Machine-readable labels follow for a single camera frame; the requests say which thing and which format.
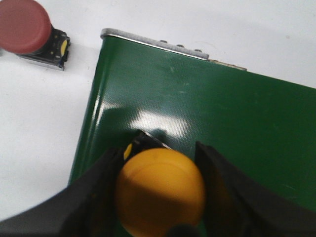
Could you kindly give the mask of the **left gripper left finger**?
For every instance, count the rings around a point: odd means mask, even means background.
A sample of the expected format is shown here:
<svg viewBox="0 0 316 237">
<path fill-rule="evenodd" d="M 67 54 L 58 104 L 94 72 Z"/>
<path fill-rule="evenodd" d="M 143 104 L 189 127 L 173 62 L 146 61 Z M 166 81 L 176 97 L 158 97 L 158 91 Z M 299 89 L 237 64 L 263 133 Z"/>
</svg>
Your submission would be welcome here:
<svg viewBox="0 0 316 237">
<path fill-rule="evenodd" d="M 43 203 L 1 221 L 2 237 L 113 237 L 114 189 L 123 149 L 107 150 L 80 178 Z"/>
</svg>

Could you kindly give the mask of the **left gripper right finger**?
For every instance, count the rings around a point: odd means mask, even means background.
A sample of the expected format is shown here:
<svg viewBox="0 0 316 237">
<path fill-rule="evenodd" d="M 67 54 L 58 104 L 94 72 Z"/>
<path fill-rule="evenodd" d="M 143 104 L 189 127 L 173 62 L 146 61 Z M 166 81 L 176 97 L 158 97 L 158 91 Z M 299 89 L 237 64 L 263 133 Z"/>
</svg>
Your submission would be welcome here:
<svg viewBox="0 0 316 237">
<path fill-rule="evenodd" d="M 316 214 L 246 176 L 212 146 L 196 142 L 195 163 L 206 188 L 209 237 L 314 237 Z"/>
</svg>

